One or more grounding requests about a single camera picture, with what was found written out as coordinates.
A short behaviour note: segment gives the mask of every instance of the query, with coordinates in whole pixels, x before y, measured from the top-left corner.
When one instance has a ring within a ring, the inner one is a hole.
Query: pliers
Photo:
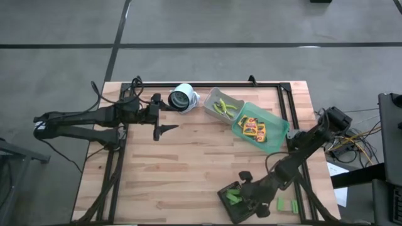
[[[227,116],[228,118],[233,118],[234,114],[229,112],[229,111],[227,111],[227,110],[228,109],[237,110],[237,107],[233,106],[233,105],[226,104],[221,98],[221,99],[219,99],[219,103],[214,102],[214,109],[216,110],[216,112],[218,112],[219,114],[221,114],[223,116]]]

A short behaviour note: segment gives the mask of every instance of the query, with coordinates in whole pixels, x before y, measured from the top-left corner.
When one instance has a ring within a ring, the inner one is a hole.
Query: white paper
[[[329,170],[329,175],[330,176],[335,176],[340,173],[347,173],[349,170],[343,169],[339,166],[336,166],[332,163],[327,163],[328,170]],[[338,205],[341,205],[343,207],[346,207],[346,200],[347,200],[347,188],[338,188],[335,189],[335,197],[337,199]]]

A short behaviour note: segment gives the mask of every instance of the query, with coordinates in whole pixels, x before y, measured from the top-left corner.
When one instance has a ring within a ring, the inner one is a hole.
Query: green tray
[[[243,115],[248,117],[258,118],[258,122],[264,122],[266,126],[266,142],[259,143],[249,136],[243,135],[243,128],[241,128],[237,123],[242,118]],[[268,154],[278,152],[285,139],[286,133],[289,131],[289,122],[274,116],[268,111],[259,108],[258,106],[246,102],[244,107],[240,111],[236,122],[232,125],[232,131],[235,135],[249,141],[251,144],[259,147]]]

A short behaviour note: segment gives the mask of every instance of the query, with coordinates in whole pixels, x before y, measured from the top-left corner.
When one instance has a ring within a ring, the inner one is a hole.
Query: wood grain
[[[117,100],[121,83],[107,82],[103,94]],[[296,113],[301,129],[315,125],[315,116],[306,82],[291,82]],[[123,172],[117,201],[115,223],[231,223],[217,191],[238,180],[238,172],[251,171],[255,178],[266,174],[266,154],[251,144],[239,139],[231,127],[206,114],[203,102],[210,88],[199,88],[200,105],[187,114],[161,112],[160,124],[178,124],[179,128],[168,131],[160,141],[152,138],[153,127],[130,125],[124,157]],[[223,88],[235,99],[252,102],[280,117],[278,94],[274,88]],[[155,92],[167,100],[170,89],[146,88],[141,95],[149,99]],[[290,110],[285,95],[289,121]],[[92,143],[89,152],[101,146]],[[281,148],[286,151],[286,144]],[[272,166],[283,155],[272,156]],[[73,212],[73,219],[82,216],[100,192],[106,151],[90,158],[84,174]],[[329,172],[323,152],[317,151],[307,161],[313,190],[329,209],[339,218]],[[243,223],[298,223],[290,202],[295,199],[293,185],[277,196],[285,200],[285,211],[276,210],[276,199],[271,204],[267,218],[252,216]],[[307,198],[304,205],[309,212]],[[105,215],[109,211],[106,205]]]

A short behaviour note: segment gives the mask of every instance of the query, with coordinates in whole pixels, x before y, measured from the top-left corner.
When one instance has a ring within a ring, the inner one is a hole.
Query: gray floor
[[[0,44],[112,43],[124,0],[0,0]],[[122,43],[402,41],[402,15],[392,0],[133,0]],[[111,50],[0,50],[0,137],[51,154],[33,163],[12,225],[70,220],[80,175],[33,136],[34,116],[82,110],[95,101]],[[307,80],[313,105],[342,110],[377,106],[377,94],[401,92],[402,48],[265,48],[120,50],[112,81]],[[350,113],[370,129],[378,111]],[[369,141],[383,160],[381,136]],[[51,140],[84,162],[87,142]],[[352,166],[358,167],[356,161]],[[349,194],[347,218],[368,218],[370,192]],[[367,205],[362,208],[359,203]]]

